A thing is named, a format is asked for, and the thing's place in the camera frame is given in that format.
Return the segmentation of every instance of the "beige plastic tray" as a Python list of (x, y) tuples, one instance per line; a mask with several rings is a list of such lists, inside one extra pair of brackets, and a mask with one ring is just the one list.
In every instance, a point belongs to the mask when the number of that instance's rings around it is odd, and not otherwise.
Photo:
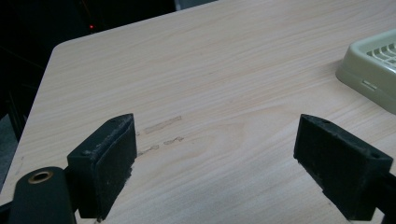
[(335, 75), (396, 114), (396, 30), (351, 44)]

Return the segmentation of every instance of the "table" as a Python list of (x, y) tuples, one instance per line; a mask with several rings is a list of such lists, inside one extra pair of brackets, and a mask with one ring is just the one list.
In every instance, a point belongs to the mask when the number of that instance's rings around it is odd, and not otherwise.
[(224, 0), (62, 43), (0, 204), (134, 113), (139, 156), (105, 223), (348, 223), (292, 157), (298, 120), (396, 157), (395, 116), (334, 75), (350, 43), (395, 21), (394, 0)]

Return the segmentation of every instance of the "dark background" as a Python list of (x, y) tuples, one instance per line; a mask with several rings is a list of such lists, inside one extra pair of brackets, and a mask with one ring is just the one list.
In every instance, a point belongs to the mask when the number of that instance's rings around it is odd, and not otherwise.
[(52, 49), (176, 10), (173, 0), (0, 0), (0, 119), (19, 140)]

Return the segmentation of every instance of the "wooden table surface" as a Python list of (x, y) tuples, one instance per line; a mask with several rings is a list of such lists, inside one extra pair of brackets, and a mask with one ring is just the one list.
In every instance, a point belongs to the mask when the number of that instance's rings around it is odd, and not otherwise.
[(139, 156), (105, 223), (348, 223), (292, 157), (298, 120), (396, 158), (396, 117), (334, 75), (349, 44), (395, 21), (394, 0), (224, 0), (62, 43), (0, 204), (134, 113)]

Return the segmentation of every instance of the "wood grain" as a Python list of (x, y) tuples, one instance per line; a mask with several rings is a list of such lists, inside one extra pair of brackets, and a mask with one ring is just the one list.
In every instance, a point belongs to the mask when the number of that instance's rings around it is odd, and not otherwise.
[(395, 21), (393, 0), (227, 0), (62, 43), (0, 204), (23, 175), (65, 167), (103, 122), (134, 113), (139, 157), (105, 223), (348, 223), (292, 157), (298, 119), (396, 157), (394, 115), (334, 75), (350, 43)]

